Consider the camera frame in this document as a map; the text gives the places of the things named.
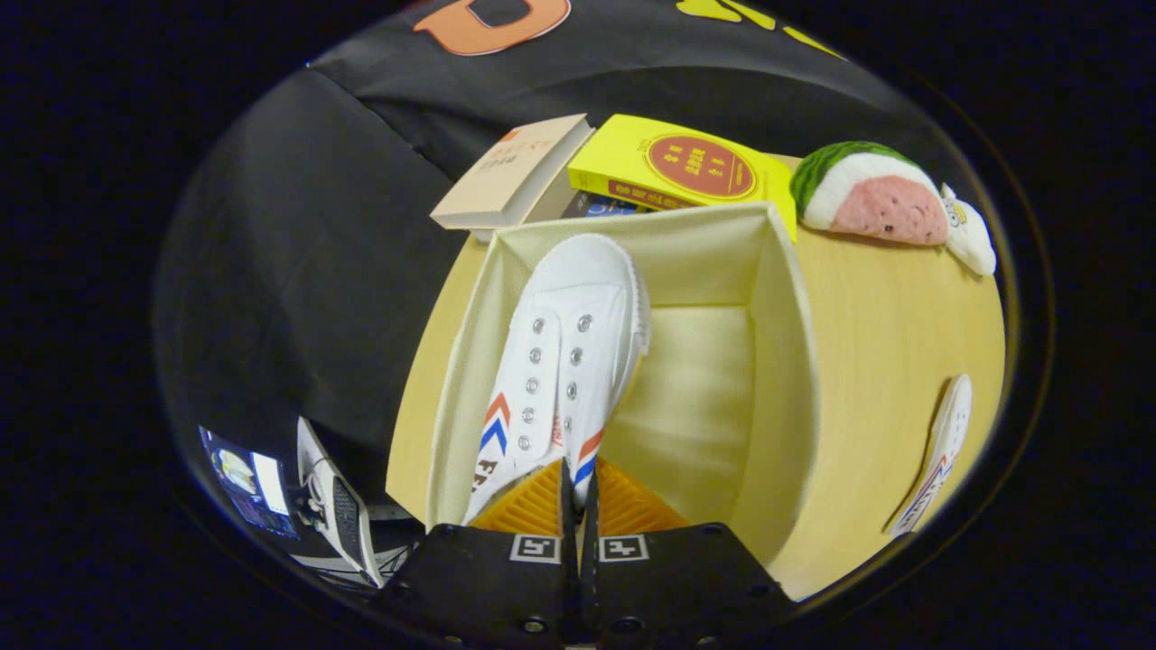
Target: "book spine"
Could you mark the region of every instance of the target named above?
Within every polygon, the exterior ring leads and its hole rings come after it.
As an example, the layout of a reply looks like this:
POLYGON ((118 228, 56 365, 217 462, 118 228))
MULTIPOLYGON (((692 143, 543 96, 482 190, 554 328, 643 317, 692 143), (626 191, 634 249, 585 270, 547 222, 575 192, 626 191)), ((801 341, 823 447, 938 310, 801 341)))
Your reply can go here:
POLYGON ((585 170, 571 169, 570 185, 585 192, 624 199, 632 204, 654 209, 690 208, 702 205, 655 190, 654 187, 585 170))

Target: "black background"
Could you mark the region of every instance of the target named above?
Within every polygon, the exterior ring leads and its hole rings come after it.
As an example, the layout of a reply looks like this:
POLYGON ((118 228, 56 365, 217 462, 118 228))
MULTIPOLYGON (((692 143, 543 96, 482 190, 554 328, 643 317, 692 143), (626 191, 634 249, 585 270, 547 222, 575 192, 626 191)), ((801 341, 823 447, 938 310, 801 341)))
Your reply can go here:
MULTIPOLYGON (((169 433, 148 306, 168 215, 214 139, 288 72, 392 8, 5 5, 3 103, 15 116, 5 150, 30 172, 6 177, 6 197, 30 200, 9 200, 6 220, 18 337, 8 349, 22 372, 5 391, 6 535, 17 538, 5 582, 17 623, 0 644, 368 645, 249 574, 154 480, 169 433)), ((975 119, 1036 207, 1059 298, 1052 390, 1017 471, 942 555, 817 647, 1150 640, 1141 444, 1153 427, 1140 363, 1151 216, 1135 197, 1151 172, 1151 12, 843 0, 776 10, 847 52, 895 57, 975 119)))

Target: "orange and blue chevron stripe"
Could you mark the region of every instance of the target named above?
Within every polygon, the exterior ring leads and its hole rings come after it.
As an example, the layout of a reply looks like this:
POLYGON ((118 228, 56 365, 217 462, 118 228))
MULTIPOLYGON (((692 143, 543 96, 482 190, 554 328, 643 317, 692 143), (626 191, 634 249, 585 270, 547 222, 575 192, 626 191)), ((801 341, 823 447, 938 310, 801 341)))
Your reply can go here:
POLYGON ((486 449, 486 443, 490 440, 497 438, 498 444, 502 445, 502 456, 505 456, 505 433, 510 427, 510 406, 505 402, 505 394, 498 393, 498 397, 494 398, 494 402, 486 411, 486 422, 487 428, 482 434, 482 444, 477 451, 486 449))
POLYGON ((575 473, 575 485, 578 485, 594 473, 594 461, 598 459, 598 446, 602 443, 602 430, 583 443, 578 452, 578 472, 575 473))

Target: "orange letter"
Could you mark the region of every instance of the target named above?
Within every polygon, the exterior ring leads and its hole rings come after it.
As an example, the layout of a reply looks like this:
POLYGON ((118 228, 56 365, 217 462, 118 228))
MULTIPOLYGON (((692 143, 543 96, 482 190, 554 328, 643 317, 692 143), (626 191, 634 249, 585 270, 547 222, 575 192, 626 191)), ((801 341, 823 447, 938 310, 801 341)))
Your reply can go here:
POLYGON ((492 54, 538 38, 570 15, 570 0, 523 0, 529 13, 512 23, 490 27, 469 8, 474 0, 458 0, 425 16, 414 31, 428 31, 449 52, 461 57, 492 54))

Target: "yellow letter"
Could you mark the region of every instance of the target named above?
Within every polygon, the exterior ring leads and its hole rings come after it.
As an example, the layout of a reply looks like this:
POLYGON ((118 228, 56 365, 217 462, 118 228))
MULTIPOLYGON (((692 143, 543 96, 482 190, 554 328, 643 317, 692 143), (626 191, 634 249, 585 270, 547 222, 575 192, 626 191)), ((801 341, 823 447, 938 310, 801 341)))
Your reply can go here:
POLYGON ((827 46, 824 46, 824 45, 820 44, 820 43, 818 43, 817 40, 815 40, 814 38, 812 38, 812 37, 809 37, 809 36, 807 36, 806 34, 803 34, 803 32, 799 31, 798 29, 795 29, 795 28, 793 28, 793 27, 785 27, 785 28, 783 28, 783 31, 785 31, 785 32, 790 34, 790 35, 791 35, 791 38, 794 38, 794 39, 795 39, 795 40, 798 40, 799 43, 806 43, 807 45, 810 45, 812 47, 815 47, 815 49, 817 49, 817 50, 822 50, 822 51, 827 52, 828 54, 830 54, 830 56, 832 56, 832 57, 839 57, 839 58, 840 58, 840 59, 843 59, 844 61, 846 60, 846 59, 844 59, 844 58, 843 58, 842 56, 839 56, 839 54, 837 54, 837 53, 832 52, 832 51, 831 51, 830 49, 828 49, 827 46))
POLYGON ((731 9, 726 9, 721 5, 719 5, 719 1, 720 0, 682 0, 682 2, 675 5, 675 7, 677 7, 679 10, 682 12, 683 14, 689 14, 691 16, 698 16, 701 19, 714 19, 717 21, 729 21, 733 23, 741 22, 742 17, 739 16, 739 14, 742 14, 743 16, 747 16, 747 19, 749 19, 751 22, 754 22, 755 24, 765 30, 775 29, 775 19, 772 19, 771 16, 759 14, 758 12, 751 9, 750 7, 743 7, 742 5, 733 2, 732 0, 721 0, 728 7, 732 7, 734 9, 734 12, 732 12, 731 9))

